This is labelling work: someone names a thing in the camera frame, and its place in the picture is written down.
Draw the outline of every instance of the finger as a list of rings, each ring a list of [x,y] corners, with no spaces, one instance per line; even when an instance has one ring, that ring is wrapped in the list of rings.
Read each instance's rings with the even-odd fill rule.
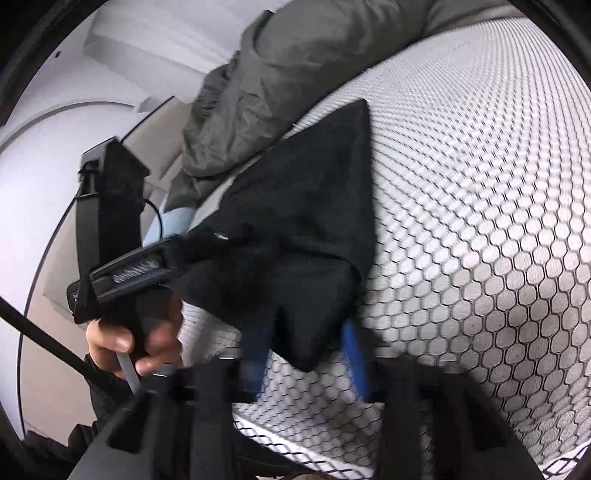
[[[88,345],[112,352],[129,353],[134,347],[134,337],[122,326],[94,320],[86,329]]]
[[[183,309],[183,301],[181,300],[181,297],[177,297],[176,295],[172,295],[170,297],[170,302],[168,304],[166,318],[167,318],[167,320],[170,320],[177,327],[177,333],[178,333],[178,330],[181,328],[181,325],[183,324],[182,309]]]
[[[154,328],[146,338],[145,348],[150,355],[159,355],[174,346],[178,328],[170,321],[162,322]]]
[[[143,376],[152,373],[162,364],[173,364],[177,367],[182,366],[183,361],[181,360],[181,342],[176,340],[166,351],[158,355],[140,358],[135,363],[135,369],[140,375]]]
[[[86,329],[88,352],[93,362],[102,370],[122,376],[115,350],[129,351],[133,346],[131,333],[99,320],[92,321]]]

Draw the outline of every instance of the black fabric bag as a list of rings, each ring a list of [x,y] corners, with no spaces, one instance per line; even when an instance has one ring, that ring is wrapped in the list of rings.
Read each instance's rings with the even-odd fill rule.
[[[259,240],[196,264],[171,288],[238,329],[271,309],[273,350],[308,371],[339,336],[373,262],[365,100],[266,153],[194,231],[229,231],[239,223],[250,225]]]

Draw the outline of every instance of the gray fabric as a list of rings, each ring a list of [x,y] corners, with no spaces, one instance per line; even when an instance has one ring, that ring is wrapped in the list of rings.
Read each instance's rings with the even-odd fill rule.
[[[183,131],[185,152],[191,150],[192,144],[199,142],[201,128],[205,120],[212,114],[220,95],[236,71],[238,57],[239,52],[236,52],[228,64],[212,70],[205,77],[201,91],[191,107],[187,126]],[[170,194],[164,211],[168,212],[181,207],[197,208],[227,176],[226,172],[223,172],[216,176],[197,179],[181,170],[170,184]]]
[[[518,14],[503,0],[294,0],[276,14],[263,12],[244,32],[240,58],[206,78],[184,130],[183,171],[166,209],[198,206],[224,172],[272,145],[335,88],[413,41]]]
[[[378,234],[364,324],[392,353],[459,361],[540,466],[584,445],[591,92],[539,28],[511,19],[405,49],[293,131],[356,98],[371,109]],[[200,309],[184,315],[191,360],[239,337]],[[309,373],[272,354],[261,398],[235,405],[242,433],[342,479],[371,478],[380,416],[338,353]]]
[[[499,0],[436,0],[427,14],[422,36],[489,20],[523,16],[513,5]]]

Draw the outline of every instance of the white panel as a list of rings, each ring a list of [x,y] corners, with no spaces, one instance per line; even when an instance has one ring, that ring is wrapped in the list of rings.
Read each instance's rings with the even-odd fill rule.
[[[207,72],[239,49],[243,30],[287,0],[111,0],[85,53],[158,97],[190,103]]]
[[[148,94],[138,86],[82,53],[93,18],[91,15],[82,22],[45,61],[22,94],[7,124],[0,129],[0,140],[14,126],[56,105],[81,100],[138,105],[147,98]]]

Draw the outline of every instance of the black cloth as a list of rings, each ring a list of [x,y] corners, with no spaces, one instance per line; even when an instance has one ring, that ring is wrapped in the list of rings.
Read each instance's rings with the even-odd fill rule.
[[[258,240],[197,263],[171,288],[238,329],[273,310],[273,350],[308,371],[339,336],[373,263],[367,102],[346,105],[267,152],[193,232],[240,223]]]
[[[100,370],[92,361],[90,355],[86,355],[85,363],[96,372],[100,372],[113,389],[120,391],[121,398],[131,395],[131,390],[124,380]],[[92,408],[97,419],[90,426],[77,424],[68,437],[67,446],[35,432],[27,432],[25,435],[22,444],[31,460],[38,465],[39,471],[42,472],[34,477],[35,480],[65,480],[68,478],[78,460],[100,433],[102,427],[121,406],[93,384],[89,383],[89,388]]]

